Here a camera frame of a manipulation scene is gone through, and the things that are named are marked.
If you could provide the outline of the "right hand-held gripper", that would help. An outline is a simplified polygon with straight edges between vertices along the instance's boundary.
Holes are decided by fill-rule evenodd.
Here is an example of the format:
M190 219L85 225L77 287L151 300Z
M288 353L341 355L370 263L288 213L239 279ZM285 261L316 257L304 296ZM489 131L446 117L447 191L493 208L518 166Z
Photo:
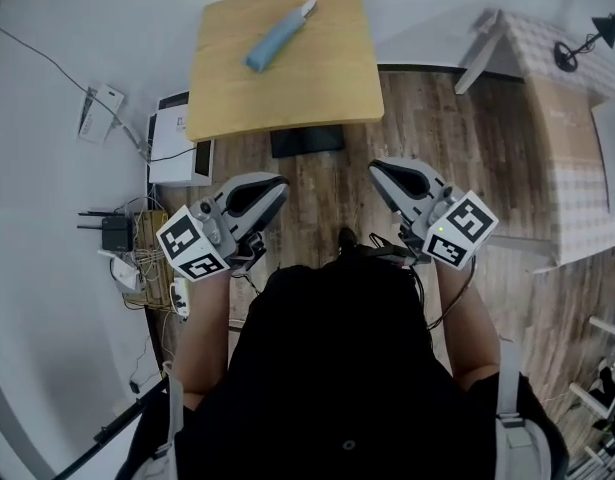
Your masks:
M460 270L499 223L474 191L461 190L421 160L375 159L369 173L390 211L400 219L400 239L424 260Z

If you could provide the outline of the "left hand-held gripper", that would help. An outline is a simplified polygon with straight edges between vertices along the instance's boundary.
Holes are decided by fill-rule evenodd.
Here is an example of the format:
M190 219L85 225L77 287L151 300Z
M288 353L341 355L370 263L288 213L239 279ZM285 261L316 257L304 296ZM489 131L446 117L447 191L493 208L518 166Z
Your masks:
M263 231L289 194L279 174L230 178L211 197L182 206L156 233L173 270L191 282L230 272L242 275L265 254Z

